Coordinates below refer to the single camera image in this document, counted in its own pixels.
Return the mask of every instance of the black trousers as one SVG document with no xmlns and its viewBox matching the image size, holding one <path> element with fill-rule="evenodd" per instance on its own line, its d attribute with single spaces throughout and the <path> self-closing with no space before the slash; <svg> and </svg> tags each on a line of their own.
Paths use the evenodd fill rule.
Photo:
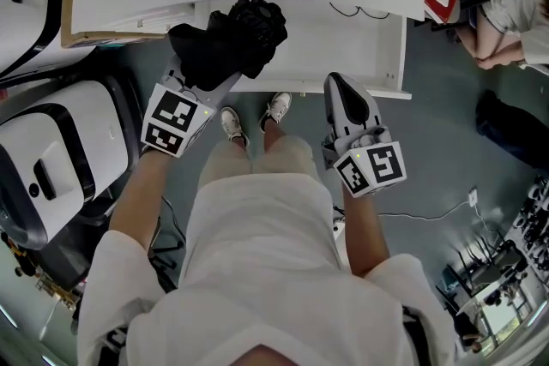
<svg viewBox="0 0 549 366">
<path fill-rule="evenodd" d="M 477 131 L 549 177 L 549 128 L 527 111 L 485 92 L 477 104 Z"/>
</svg>

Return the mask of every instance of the floor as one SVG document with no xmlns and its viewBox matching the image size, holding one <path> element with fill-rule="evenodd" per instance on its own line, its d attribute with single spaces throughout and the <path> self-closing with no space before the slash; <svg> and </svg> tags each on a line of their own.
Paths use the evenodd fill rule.
<svg viewBox="0 0 549 366">
<path fill-rule="evenodd" d="M 451 44 L 444 33 L 427 26 L 409 24 L 404 89 L 410 101 L 379 99 L 383 121 L 400 141 L 408 179 L 375 195 L 380 213 L 410 213 L 436 217 L 467 199 L 477 187 L 479 209 L 488 227 L 506 230 L 522 204 L 535 172 L 500 150 L 474 127 L 474 107 L 479 94 L 492 88 L 508 104 L 519 106 L 549 123 L 547 96 L 549 77 L 528 69 L 504 67 L 486 72 L 477 68 L 460 45 Z M 143 102 L 160 78 L 172 49 L 166 40 L 127 46 L 118 61 L 132 68 Z M 268 93 L 231 93 L 226 98 L 241 115 L 251 139 L 251 151 L 262 151 L 256 121 L 264 111 Z M 340 183 L 333 171 L 324 171 L 320 142 L 327 134 L 323 96 L 294 95 L 282 127 L 300 135 L 313 147 L 321 178 L 336 204 L 341 204 Z M 224 138 L 219 122 L 212 122 L 195 145 L 176 162 L 166 187 L 181 228 L 185 228 L 196 194 L 196 183 L 209 152 Z M 169 213 L 163 212 L 161 245 L 174 237 Z M 474 210 L 461 207 L 445 219 L 382 218 L 383 230 L 393 254 L 410 253 L 420 258 L 427 276 L 435 281 L 448 262 L 456 262 L 456 249 L 474 241 L 475 235 L 490 237 Z M 180 261 L 183 251 L 171 254 Z M 177 270 L 172 273 L 177 278 Z"/>
</svg>

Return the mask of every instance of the hand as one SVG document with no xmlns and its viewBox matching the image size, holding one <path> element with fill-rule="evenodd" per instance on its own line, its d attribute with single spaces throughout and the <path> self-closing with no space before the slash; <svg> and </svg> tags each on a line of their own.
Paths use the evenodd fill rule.
<svg viewBox="0 0 549 366">
<path fill-rule="evenodd" d="M 488 57 L 484 60 L 477 59 L 477 65 L 484 70 L 490 70 L 493 68 L 496 64 L 494 63 L 493 59 L 491 57 Z"/>
</svg>

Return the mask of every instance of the white shorts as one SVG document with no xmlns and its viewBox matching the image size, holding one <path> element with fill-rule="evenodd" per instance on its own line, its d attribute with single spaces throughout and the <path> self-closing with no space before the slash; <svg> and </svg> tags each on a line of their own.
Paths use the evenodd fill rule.
<svg viewBox="0 0 549 366">
<path fill-rule="evenodd" d="M 300 137 L 281 137 L 255 161 L 234 142 L 223 141 L 209 155 L 198 180 L 198 188 L 222 178 L 285 173 L 307 174 L 320 182 L 311 146 Z"/>
</svg>

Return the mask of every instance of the power outlet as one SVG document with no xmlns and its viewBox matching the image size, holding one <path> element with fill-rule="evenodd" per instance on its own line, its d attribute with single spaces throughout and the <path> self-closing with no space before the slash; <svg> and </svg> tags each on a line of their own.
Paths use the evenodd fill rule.
<svg viewBox="0 0 549 366">
<path fill-rule="evenodd" d="M 473 188 L 469 191 L 469 206 L 470 207 L 475 207 L 477 205 L 477 203 L 479 202 L 479 196 L 477 194 L 477 189 L 476 188 Z"/>
</svg>

